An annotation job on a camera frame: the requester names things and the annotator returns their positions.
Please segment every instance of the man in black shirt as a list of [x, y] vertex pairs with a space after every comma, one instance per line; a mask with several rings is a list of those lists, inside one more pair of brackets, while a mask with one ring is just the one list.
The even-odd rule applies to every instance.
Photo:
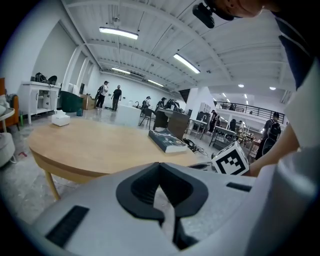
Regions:
[[259, 146], [259, 149], [258, 149], [258, 151], [256, 153], [255, 160], [258, 160], [259, 158], [262, 157], [263, 149], [264, 149], [264, 146], [265, 146], [265, 142], [266, 142], [266, 140], [268, 138], [268, 134], [269, 134], [269, 130], [271, 128], [271, 125], [274, 124], [274, 123], [277, 123], [278, 120], [279, 120], [279, 113], [274, 112], [272, 119], [266, 121], [266, 123], [264, 125], [264, 128], [263, 128], [262, 141], [260, 142], [260, 146]]
[[117, 111], [118, 102], [121, 101], [121, 95], [122, 91], [120, 90], [120, 85], [118, 85], [118, 89], [114, 90], [113, 95], [111, 97], [111, 100], [113, 99], [111, 111]]

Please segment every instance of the concrete floor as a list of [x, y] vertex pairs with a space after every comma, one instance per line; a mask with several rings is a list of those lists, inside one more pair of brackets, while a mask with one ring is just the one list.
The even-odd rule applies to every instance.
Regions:
[[[55, 202], [54, 196], [46, 181], [45, 174], [36, 164], [26, 141], [34, 127], [51, 122], [50, 115], [52, 115], [52, 113], [32, 117], [32, 124], [25, 124], [20, 128], [20, 131], [18, 131], [15, 126], [11, 127], [10, 130], [15, 144], [15, 156], [18, 163], [12, 164], [9, 162], [0, 168], [0, 192], [3, 200], [7, 203], [7, 207], [13, 215], [29, 224], [31, 224], [44, 209]], [[106, 124], [114, 124], [117, 113], [107, 109], [93, 109], [84, 110], [82, 117], [76, 116], [75, 113], [69, 115], [71, 118], [82, 118]], [[149, 126], [144, 126], [146, 123], [147, 121], [144, 121], [137, 129], [148, 130]], [[210, 161], [211, 154], [218, 152], [218, 150], [213, 147], [209, 148], [209, 136], [204, 135], [202, 140], [194, 138], [194, 134], [186, 134], [185, 137], [192, 140], [198, 147], [203, 148], [208, 154], [209, 157], [200, 152], [196, 152], [195, 155], [198, 163]], [[24, 152], [27, 156], [23, 156], [20, 154], [21, 152]], [[54, 175], [52, 176], [58, 193], [62, 198], [80, 186], [72, 181]]]

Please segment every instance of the tissue box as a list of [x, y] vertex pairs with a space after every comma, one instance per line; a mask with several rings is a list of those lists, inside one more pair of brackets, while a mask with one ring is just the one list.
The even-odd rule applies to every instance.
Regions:
[[222, 149], [212, 164], [220, 174], [242, 175], [249, 171], [248, 159], [237, 141]]
[[66, 114], [54, 114], [51, 122], [56, 126], [66, 126], [70, 124], [70, 116]]

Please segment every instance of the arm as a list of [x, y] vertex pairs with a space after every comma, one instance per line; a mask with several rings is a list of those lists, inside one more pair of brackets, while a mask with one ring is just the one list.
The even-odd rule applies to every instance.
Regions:
[[250, 165], [247, 176], [257, 177], [262, 167], [276, 164], [282, 157], [298, 149], [299, 142], [291, 125], [288, 124], [283, 134], [270, 151]]

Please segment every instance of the round wooden table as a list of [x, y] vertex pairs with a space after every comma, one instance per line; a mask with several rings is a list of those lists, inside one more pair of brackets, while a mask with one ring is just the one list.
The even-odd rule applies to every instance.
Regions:
[[190, 166], [197, 163], [190, 149], [164, 153], [148, 130], [116, 126], [85, 119], [71, 119], [66, 126], [39, 126], [28, 138], [36, 163], [44, 172], [54, 197], [60, 196], [52, 175], [86, 183], [153, 162]]

